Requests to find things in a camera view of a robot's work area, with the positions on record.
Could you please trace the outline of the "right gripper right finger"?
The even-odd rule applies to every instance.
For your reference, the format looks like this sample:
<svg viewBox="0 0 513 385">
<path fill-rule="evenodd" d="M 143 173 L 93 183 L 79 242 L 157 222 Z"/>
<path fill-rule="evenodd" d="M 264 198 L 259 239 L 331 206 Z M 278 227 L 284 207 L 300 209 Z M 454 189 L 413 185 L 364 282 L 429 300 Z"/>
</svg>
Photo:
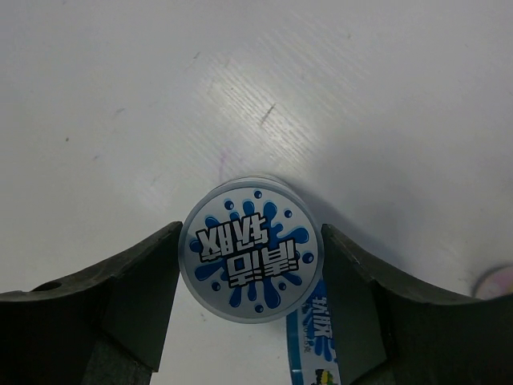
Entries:
<svg viewBox="0 0 513 385">
<path fill-rule="evenodd" d="M 512 297 L 481 300 L 417 279 L 321 229 L 344 384 L 509 384 Z"/>
</svg>

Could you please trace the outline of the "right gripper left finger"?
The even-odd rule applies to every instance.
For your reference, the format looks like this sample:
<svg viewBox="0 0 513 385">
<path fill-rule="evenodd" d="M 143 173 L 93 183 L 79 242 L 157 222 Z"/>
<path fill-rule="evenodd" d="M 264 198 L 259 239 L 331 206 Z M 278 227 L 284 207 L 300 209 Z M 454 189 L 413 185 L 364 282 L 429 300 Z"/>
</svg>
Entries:
<svg viewBox="0 0 513 385">
<path fill-rule="evenodd" d="M 4 384 L 148 384 L 160 368 L 182 225 L 30 291 L 1 295 Z"/>
</svg>

